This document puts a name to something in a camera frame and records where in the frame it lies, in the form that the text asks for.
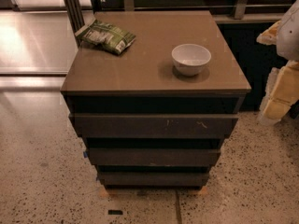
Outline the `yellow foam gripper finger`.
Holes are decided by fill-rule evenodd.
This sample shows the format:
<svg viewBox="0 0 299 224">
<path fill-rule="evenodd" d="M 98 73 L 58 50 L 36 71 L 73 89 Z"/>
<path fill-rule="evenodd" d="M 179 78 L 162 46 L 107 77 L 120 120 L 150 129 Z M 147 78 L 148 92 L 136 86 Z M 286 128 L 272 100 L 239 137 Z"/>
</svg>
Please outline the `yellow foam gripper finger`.
<svg viewBox="0 0 299 224">
<path fill-rule="evenodd" d="M 265 97 L 260 105 L 258 121 L 274 125 L 299 100 L 299 62 L 288 61 L 280 69 L 274 67 L 267 79 Z"/>
<path fill-rule="evenodd" d="M 258 35 L 256 41 L 263 45 L 275 45 L 277 43 L 277 33 L 280 21 L 272 24 L 268 29 Z"/>
</svg>

